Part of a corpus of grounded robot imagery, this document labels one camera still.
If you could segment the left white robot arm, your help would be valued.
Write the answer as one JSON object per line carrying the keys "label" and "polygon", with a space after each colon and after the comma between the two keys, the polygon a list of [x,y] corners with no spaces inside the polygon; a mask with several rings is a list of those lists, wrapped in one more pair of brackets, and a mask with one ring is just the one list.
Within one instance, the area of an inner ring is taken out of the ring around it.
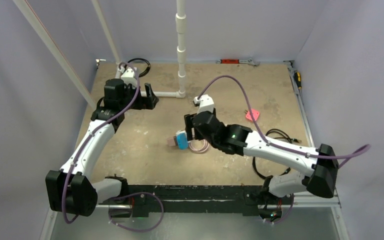
{"label": "left white robot arm", "polygon": [[145,83],[145,96],[140,87],[113,78],[105,82],[104,95],[91,115],[86,134],[80,144],[58,170],[45,177],[50,209],[77,216],[90,216],[96,205],[111,199],[118,205],[129,199],[127,180],[107,176],[91,183],[89,178],[109,140],[115,135],[128,110],[152,110],[159,102],[150,83]]}

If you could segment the dusty pink plug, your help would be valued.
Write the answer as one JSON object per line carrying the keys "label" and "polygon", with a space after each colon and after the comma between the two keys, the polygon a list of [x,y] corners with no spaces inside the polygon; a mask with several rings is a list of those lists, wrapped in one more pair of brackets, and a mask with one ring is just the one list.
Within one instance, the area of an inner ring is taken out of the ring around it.
{"label": "dusty pink plug", "polygon": [[175,147],[178,145],[176,136],[168,137],[166,141],[169,147]]}

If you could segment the blue plug adapter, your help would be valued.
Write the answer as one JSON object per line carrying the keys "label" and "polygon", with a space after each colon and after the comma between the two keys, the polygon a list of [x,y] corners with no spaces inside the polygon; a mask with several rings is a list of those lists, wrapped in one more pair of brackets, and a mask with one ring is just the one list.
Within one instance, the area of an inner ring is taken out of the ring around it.
{"label": "blue plug adapter", "polygon": [[189,142],[188,141],[177,141],[177,143],[178,143],[177,147],[180,150],[186,150],[189,148]]}

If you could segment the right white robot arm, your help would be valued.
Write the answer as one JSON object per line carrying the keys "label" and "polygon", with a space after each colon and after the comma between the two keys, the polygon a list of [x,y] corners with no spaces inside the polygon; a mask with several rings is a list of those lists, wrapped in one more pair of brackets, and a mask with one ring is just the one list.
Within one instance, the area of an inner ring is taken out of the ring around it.
{"label": "right white robot arm", "polygon": [[215,114],[204,111],[184,116],[188,140],[206,140],[228,155],[260,158],[293,169],[292,173],[266,177],[260,196],[268,204],[286,195],[309,192],[317,197],[334,197],[339,163],[330,145],[305,147],[263,139],[256,130],[239,124],[224,125]]}

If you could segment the pink plug adapter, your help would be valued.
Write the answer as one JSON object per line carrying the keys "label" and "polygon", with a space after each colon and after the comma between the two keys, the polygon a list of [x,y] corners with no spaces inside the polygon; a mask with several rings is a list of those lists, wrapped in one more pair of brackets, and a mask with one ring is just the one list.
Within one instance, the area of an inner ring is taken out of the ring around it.
{"label": "pink plug adapter", "polygon": [[260,112],[253,108],[251,110],[245,110],[244,113],[245,118],[250,122],[252,122],[253,120],[257,120],[260,116]]}

